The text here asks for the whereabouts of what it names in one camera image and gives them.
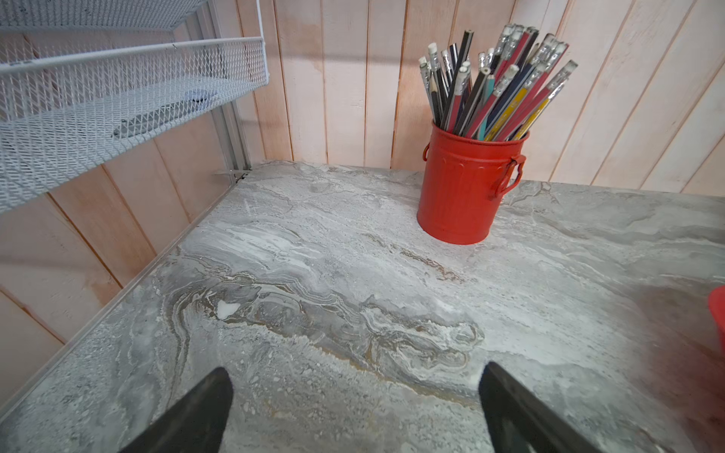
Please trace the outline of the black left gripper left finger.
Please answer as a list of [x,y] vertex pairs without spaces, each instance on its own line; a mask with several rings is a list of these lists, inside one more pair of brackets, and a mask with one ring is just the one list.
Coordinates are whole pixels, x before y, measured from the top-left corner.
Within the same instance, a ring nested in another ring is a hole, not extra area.
[[123,450],[217,452],[232,401],[230,375],[217,367]]

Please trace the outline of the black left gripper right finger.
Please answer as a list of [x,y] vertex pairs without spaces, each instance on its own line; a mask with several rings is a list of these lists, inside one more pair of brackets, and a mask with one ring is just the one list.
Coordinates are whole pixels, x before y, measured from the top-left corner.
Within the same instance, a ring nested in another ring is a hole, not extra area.
[[496,362],[478,386],[496,452],[598,452],[599,449]]

